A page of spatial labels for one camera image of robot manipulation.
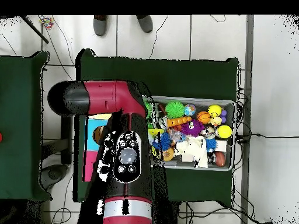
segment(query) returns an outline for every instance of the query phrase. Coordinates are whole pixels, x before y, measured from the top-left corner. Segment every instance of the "gray plastic bin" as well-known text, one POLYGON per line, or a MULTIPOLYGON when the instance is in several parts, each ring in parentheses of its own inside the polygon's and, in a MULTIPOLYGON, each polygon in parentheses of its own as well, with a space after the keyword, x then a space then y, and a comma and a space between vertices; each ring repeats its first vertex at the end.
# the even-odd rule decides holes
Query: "gray plastic bin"
POLYGON ((235 130, 236 130, 236 104, 231 100, 207 100, 207 99, 194 99, 194 98, 180 98, 180 97, 164 97, 164 96, 153 96, 155 103, 167 104, 172 100, 177 100, 185 104, 194 104, 196 106, 196 113, 192 118, 195 118, 200 111, 207 111, 208 107, 212 104, 217 104, 227 111, 225 125, 232 128, 232 135, 227 140, 227 151, 224 152, 226 161, 225 166, 219 167, 216 164, 208 164, 208 168, 198 167, 194 168, 194 163, 181 162, 180 156, 175 156, 171 161, 165 162, 166 168, 171 169, 192 169, 192 170, 214 170, 214 171, 228 171, 232 169, 234 164, 234 153, 235 153, 235 130))

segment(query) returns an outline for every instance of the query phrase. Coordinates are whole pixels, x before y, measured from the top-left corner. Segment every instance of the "black stand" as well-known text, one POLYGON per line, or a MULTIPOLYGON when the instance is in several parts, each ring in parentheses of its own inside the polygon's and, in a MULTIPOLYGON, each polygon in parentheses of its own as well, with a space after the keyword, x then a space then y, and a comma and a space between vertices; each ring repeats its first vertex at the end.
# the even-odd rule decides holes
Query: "black stand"
POLYGON ((46 142, 42 146, 42 156, 45 158, 61 152, 61 163, 72 163, 72 117, 61 117, 61 139, 46 142))

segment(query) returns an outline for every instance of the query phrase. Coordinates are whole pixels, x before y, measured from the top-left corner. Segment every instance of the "orange ball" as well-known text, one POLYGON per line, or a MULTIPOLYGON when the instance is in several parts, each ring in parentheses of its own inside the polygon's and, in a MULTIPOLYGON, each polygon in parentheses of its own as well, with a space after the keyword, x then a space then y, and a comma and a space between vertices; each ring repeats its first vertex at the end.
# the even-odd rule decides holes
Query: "orange ball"
POLYGON ((207 111, 201 111, 198 113, 197 119, 199 122, 207 124, 211 119, 211 115, 207 111))

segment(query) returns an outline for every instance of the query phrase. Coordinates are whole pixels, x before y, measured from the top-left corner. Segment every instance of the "small colorful object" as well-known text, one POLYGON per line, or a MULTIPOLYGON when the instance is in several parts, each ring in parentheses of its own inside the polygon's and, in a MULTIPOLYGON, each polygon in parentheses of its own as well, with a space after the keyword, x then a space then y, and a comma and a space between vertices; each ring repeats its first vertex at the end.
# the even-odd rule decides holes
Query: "small colorful object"
POLYGON ((192 116, 192 115, 194 115, 195 111, 196 111, 195 105, 193 105, 193 104, 187 104, 187 105, 185 105, 185 115, 186 116, 192 116))
POLYGON ((45 28, 50 30, 54 25, 54 19, 47 16, 40 16, 40 23, 44 24, 45 28))

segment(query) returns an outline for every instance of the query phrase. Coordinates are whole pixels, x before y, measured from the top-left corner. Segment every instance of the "yellow ball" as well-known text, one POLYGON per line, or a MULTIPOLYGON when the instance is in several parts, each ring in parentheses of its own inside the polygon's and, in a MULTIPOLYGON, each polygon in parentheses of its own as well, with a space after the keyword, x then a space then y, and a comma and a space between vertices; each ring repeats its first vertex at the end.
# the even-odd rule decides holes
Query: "yellow ball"
POLYGON ((215 132, 219 138, 229 138, 232 134, 232 129, 228 125, 221 125, 215 132))
POLYGON ((208 113, 212 118, 217 117, 221 114, 221 107, 218 105, 211 105, 208 107, 208 113))

